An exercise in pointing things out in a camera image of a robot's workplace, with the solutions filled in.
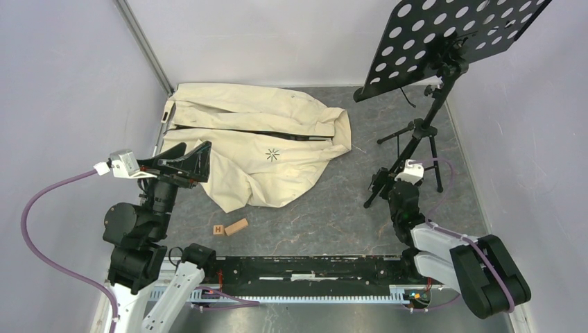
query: white hole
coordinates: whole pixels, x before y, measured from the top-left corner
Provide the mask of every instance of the white hole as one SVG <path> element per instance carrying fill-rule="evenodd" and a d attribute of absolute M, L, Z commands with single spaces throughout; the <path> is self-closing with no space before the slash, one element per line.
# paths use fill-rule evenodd
<path fill-rule="evenodd" d="M 420 59 L 425 55 L 426 51 L 419 51 L 417 55 L 415 55 L 415 59 Z"/>
<path fill-rule="evenodd" d="M 435 1 L 437 1 L 437 0 L 426 0 L 426 1 L 423 3 L 423 9 L 424 9 L 424 10 L 427 10 L 427 9 L 429 9 L 429 8 L 433 7 L 433 5 L 435 4 Z"/>
<path fill-rule="evenodd" d="M 435 34 L 434 33 L 429 33 L 429 35 L 427 35 L 424 38 L 424 43 L 426 44 L 426 43 L 430 42 L 431 40 L 433 40 L 433 38 L 435 38 Z"/>
<path fill-rule="evenodd" d="M 460 17 L 462 17 L 463 15 L 465 15 L 465 13 L 467 12 L 469 8 L 467 6 L 465 6 L 464 8 L 461 8 L 458 13 L 456 14 L 456 18 L 459 19 Z"/>
<path fill-rule="evenodd" d="M 396 28 L 392 29 L 392 31 L 390 31 L 390 34 L 388 35 L 388 37 L 394 38 L 394 37 L 400 35 L 400 31 L 402 31 L 402 28 L 397 26 Z"/>
<path fill-rule="evenodd" d="M 405 17 L 406 14 L 408 14 L 408 12 L 410 12 L 411 8 L 412 8 L 412 6 L 410 4 L 402 6 L 402 8 L 400 8 L 400 10 L 398 10 L 398 17 Z"/>
<path fill-rule="evenodd" d="M 452 26 L 451 28 L 447 29 L 443 35 L 445 37 L 449 37 L 455 30 L 456 30 L 456 27 Z"/>
<path fill-rule="evenodd" d="M 418 31 L 422 28 L 423 25 L 424 21 L 422 19 L 420 21 L 417 21 L 417 23 L 413 24 L 413 31 Z"/>
<path fill-rule="evenodd" d="M 486 17 L 486 19 L 484 20 L 484 22 L 482 22 L 482 24 L 488 24 L 493 19 L 494 19 L 494 14 L 490 14 L 488 17 Z"/>
<path fill-rule="evenodd" d="M 447 14 L 442 13 L 441 15 L 437 16 L 437 18 L 435 19 L 435 21 L 433 21 L 433 23 L 440 24 L 441 22 L 443 22 L 445 20 L 445 17 L 447 17 Z"/>
<path fill-rule="evenodd" d="M 385 68 L 386 64 L 382 62 L 380 65 L 376 66 L 376 71 L 383 71 Z"/>
<path fill-rule="evenodd" d="M 507 9 L 505 12 L 502 13 L 500 17 L 505 18 L 512 13 L 512 8 Z"/>
<path fill-rule="evenodd" d="M 394 47 L 388 46 L 384 49 L 384 51 L 382 51 L 382 55 L 387 56 L 388 54 L 392 53 L 392 51 L 394 51 Z"/>
<path fill-rule="evenodd" d="M 476 8 L 476 11 L 477 12 L 481 12 L 486 7 L 488 7 L 488 5 L 490 5 L 490 0 L 484 0 L 484 1 L 480 2 L 480 4 L 478 5 L 478 7 Z"/>
<path fill-rule="evenodd" d="M 525 2 L 524 5 L 521 6 L 521 8 L 519 9 L 519 12 L 522 12 L 523 10 L 527 9 L 529 6 L 531 6 L 532 1 L 527 1 Z"/>
<path fill-rule="evenodd" d="M 414 40 L 409 40 L 408 42 L 404 43 L 404 46 L 402 48 L 405 50 L 408 50 L 409 48 L 413 47 L 414 44 L 415 44 Z"/>
<path fill-rule="evenodd" d="M 404 62 L 406 61 L 406 57 L 400 57 L 398 58 L 398 60 L 396 60 L 395 64 L 397 66 L 404 64 Z"/>
<path fill-rule="evenodd" d="M 521 20 L 521 23 L 527 22 L 532 16 L 533 16 L 532 13 L 527 14 L 527 16 L 523 17 L 523 19 Z"/>
<path fill-rule="evenodd" d="M 464 31 L 468 31 L 469 29 L 471 29 L 471 28 L 472 28 L 472 26 L 474 26 L 474 24 L 476 24 L 476 21 L 470 21 L 468 24 L 466 24 L 466 25 L 463 27 L 463 30 L 464 30 Z"/>

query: wall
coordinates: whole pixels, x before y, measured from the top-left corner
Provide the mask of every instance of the wall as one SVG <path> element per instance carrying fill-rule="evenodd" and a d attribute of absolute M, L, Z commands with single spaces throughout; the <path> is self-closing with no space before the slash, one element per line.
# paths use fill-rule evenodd
<path fill-rule="evenodd" d="M 166 97 L 108 0 L 0 2 L 0 331 L 87 332 L 99 292 L 33 256 L 27 200 L 120 148 L 150 156 Z M 104 280 L 104 213 L 135 202 L 133 181 L 92 176 L 41 198 L 30 232 L 58 263 Z"/>
<path fill-rule="evenodd" d="M 129 0 L 173 85 L 362 85 L 395 0 Z"/>
<path fill-rule="evenodd" d="M 554 1 L 450 100 L 487 221 L 532 289 L 532 332 L 588 325 L 587 16 L 586 1 Z"/>

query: gray floor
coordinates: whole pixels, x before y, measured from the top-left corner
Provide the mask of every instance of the gray floor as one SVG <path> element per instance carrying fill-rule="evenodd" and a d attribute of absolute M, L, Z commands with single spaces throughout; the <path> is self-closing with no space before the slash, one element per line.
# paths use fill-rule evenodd
<path fill-rule="evenodd" d="M 453 298 L 452 291 L 433 291 L 433 304 Z M 280 332 L 428 332 L 506 333 L 513 332 L 506 314 L 481 320 L 462 300 L 427 314 L 410 314 L 399 305 L 308 305 L 267 304 L 231 311 L 201 314 L 185 306 L 170 333 L 280 333 Z"/>
<path fill-rule="evenodd" d="M 406 87 L 410 107 L 400 91 L 355 103 L 355 87 L 310 87 L 306 92 L 324 104 L 349 111 L 353 149 L 332 160 L 316 186 L 283 208 L 251 207 L 225 214 L 202 188 L 180 190 L 168 229 L 167 246 L 198 243 L 216 250 L 218 255 L 335 255 L 398 254 L 405 245 L 394 235 L 387 203 L 377 198 L 371 208 L 362 204 L 370 195 L 368 185 L 380 167 L 390 167 L 396 158 L 396 142 L 379 146 L 376 140 L 406 126 L 414 118 L 424 117 L 432 99 L 423 96 L 423 87 Z M 485 234 L 482 215 L 472 181 L 467 172 L 455 131 L 443 108 L 433 125 L 439 156 L 456 167 L 455 186 L 446 203 L 433 219 L 439 224 L 472 235 Z M 410 135 L 401 138 L 401 148 Z M 413 157 L 430 158 L 428 140 Z M 449 169 L 442 165 L 447 188 Z M 439 201 L 433 171 L 428 171 L 421 186 L 420 206 L 427 210 Z M 247 218 L 249 227 L 230 237 L 212 235 L 215 224 L 229 225 Z"/>

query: starburst logo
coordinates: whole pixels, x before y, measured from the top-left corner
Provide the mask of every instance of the starburst logo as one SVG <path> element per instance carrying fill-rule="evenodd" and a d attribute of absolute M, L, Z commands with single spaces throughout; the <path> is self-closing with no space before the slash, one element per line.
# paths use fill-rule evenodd
<path fill-rule="evenodd" d="M 266 155 L 268 156 L 268 158 L 266 158 L 266 160 L 270 160 L 271 162 L 274 162 L 274 160 L 277 161 L 277 157 L 279 156 L 279 151 L 277 149 L 268 149 L 268 152 L 266 153 Z"/>

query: rectangular wooden block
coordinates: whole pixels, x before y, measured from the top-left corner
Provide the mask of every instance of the rectangular wooden block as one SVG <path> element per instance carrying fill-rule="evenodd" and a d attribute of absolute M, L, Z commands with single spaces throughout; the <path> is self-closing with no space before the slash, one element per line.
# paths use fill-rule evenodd
<path fill-rule="evenodd" d="M 247 223 L 246 219 L 241 219 L 241 220 L 229 225 L 228 227 L 226 227 L 225 233 L 228 236 L 230 236 L 230 235 L 234 234 L 235 232 L 238 232 L 239 230 L 245 228 L 248 225 L 249 225 L 249 223 Z"/>
<path fill-rule="evenodd" d="M 212 227 L 212 234 L 225 234 L 225 226 L 222 224 Z"/>

